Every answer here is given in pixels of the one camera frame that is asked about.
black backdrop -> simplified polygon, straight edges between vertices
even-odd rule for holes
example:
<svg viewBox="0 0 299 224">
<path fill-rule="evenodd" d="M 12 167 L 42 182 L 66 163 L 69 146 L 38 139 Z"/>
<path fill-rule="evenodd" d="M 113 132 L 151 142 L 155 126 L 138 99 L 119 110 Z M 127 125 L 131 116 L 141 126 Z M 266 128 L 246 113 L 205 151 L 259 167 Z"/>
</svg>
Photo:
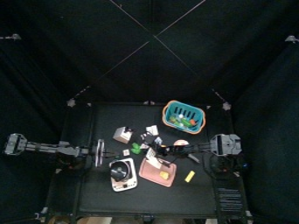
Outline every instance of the black backdrop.
<svg viewBox="0 0 299 224">
<path fill-rule="evenodd" d="M 0 40 L 2 144 L 14 132 L 57 144 L 73 98 L 215 104 L 223 101 L 217 91 L 233 104 L 253 164 L 251 211 L 266 220 L 299 220 L 298 45 L 285 42 L 299 33 L 298 1 L 23 0 L 0 6 L 0 37 L 23 38 Z M 51 175 L 51 167 L 39 170 L 26 159 L 15 172 L 16 162 L 2 159 L 3 217 L 43 206 L 50 183 L 34 174 Z M 18 181 L 22 170 L 35 181 Z"/>
</svg>

pink tray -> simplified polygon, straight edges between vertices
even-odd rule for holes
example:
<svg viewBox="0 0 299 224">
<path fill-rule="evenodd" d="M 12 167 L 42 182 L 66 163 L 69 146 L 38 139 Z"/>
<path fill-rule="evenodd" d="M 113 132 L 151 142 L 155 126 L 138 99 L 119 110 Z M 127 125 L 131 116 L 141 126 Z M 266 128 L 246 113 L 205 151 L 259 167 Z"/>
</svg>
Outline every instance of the pink tray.
<svg viewBox="0 0 299 224">
<path fill-rule="evenodd" d="M 161 177 L 161 172 L 169 172 L 170 178 L 163 179 Z M 163 165 L 161 169 L 157 169 L 151 164 L 146 162 L 145 158 L 145 161 L 141 165 L 139 176 L 145 179 L 154 181 L 157 184 L 162 186 L 170 187 L 174 183 L 175 172 L 177 172 L 177 164 L 170 164 L 170 167 Z"/>
</svg>

teal basket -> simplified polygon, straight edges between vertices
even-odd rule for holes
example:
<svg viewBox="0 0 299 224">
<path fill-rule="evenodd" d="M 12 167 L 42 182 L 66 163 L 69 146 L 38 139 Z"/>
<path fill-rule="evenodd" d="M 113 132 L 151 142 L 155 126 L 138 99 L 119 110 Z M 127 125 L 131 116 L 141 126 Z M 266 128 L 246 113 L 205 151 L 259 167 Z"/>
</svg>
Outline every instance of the teal basket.
<svg viewBox="0 0 299 224">
<path fill-rule="evenodd" d="M 191 127 L 186 127 L 171 122 L 171 117 L 179 117 L 179 115 L 183 115 L 186 121 L 194 120 L 197 124 Z M 197 135 L 202 132 L 206 125 L 206 115 L 201 108 L 195 108 L 179 101 L 170 101 L 163 108 L 163 123 L 181 131 Z"/>
</svg>

small box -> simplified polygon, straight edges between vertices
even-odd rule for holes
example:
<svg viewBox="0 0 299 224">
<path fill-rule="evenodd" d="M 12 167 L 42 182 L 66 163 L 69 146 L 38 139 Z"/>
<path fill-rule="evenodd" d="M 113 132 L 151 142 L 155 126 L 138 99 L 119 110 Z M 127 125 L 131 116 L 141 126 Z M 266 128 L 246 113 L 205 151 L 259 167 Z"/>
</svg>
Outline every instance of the small box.
<svg viewBox="0 0 299 224">
<path fill-rule="evenodd" d="M 131 136 L 133 136 L 133 131 L 130 131 L 127 127 L 123 127 L 123 128 L 117 129 L 117 133 L 114 135 L 114 138 L 119 142 L 127 144 Z"/>
<path fill-rule="evenodd" d="M 146 131 L 149 131 L 154 136 L 159 136 L 157 125 L 153 125 L 151 127 L 146 127 Z"/>
</svg>

yellow sponge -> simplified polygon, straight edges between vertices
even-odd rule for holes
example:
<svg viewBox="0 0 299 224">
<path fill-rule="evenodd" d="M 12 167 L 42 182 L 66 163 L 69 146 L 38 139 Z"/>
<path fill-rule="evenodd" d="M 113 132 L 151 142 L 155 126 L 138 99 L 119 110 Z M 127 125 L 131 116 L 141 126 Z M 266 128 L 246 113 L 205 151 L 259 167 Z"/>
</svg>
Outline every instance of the yellow sponge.
<svg viewBox="0 0 299 224">
<path fill-rule="evenodd" d="M 187 183 L 191 182 L 194 174 L 195 174 L 195 172 L 191 171 L 190 174 L 189 174 L 189 176 L 187 176 L 187 178 L 186 178 L 186 180 L 185 180 Z"/>
<path fill-rule="evenodd" d="M 161 177 L 163 179 L 169 179 L 170 178 L 170 173 L 167 171 L 161 171 Z"/>
</svg>

